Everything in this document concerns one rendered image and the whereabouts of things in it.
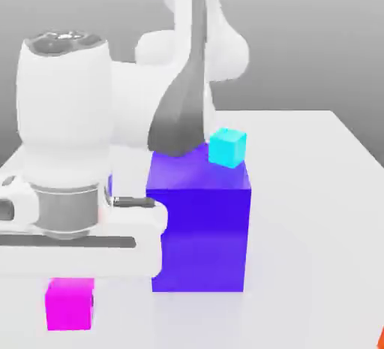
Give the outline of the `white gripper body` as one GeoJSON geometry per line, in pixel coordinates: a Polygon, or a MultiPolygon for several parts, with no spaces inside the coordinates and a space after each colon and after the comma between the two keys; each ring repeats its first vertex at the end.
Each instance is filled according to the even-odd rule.
{"type": "Polygon", "coordinates": [[[0,226],[0,275],[62,278],[155,277],[162,267],[161,235],[168,212],[114,208],[109,219],[76,239],[53,239],[30,226],[0,226]]]}

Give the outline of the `small cyan cube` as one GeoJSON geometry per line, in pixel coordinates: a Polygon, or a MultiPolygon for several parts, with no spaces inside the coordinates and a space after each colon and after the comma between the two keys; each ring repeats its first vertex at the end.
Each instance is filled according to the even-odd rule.
{"type": "Polygon", "coordinates": [[[245,160],[247,134],[231,128],[220,128],[210,136],[208,161],[235,169],[245,160]]]}

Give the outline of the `large blue box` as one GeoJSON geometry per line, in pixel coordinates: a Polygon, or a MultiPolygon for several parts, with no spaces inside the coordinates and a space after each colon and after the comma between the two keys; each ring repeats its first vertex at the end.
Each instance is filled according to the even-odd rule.
{"type": "Polygon", "coordinates": [[[161,237],[162,270],[154,292],[241,292],[251,208],[246,165],[209,162],[202,144],[181,157],[112,148],[112,193],[161,202],[168,225],[161,237]]]}

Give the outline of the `small magenta cube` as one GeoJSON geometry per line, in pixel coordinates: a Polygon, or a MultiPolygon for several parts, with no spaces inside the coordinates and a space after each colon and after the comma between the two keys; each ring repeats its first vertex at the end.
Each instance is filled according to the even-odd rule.
{"type": "Polygon", "coordinates": [[[49,331],[90,330],[92,327],[95,280],[53,278],[44,302],[49,331]]]}

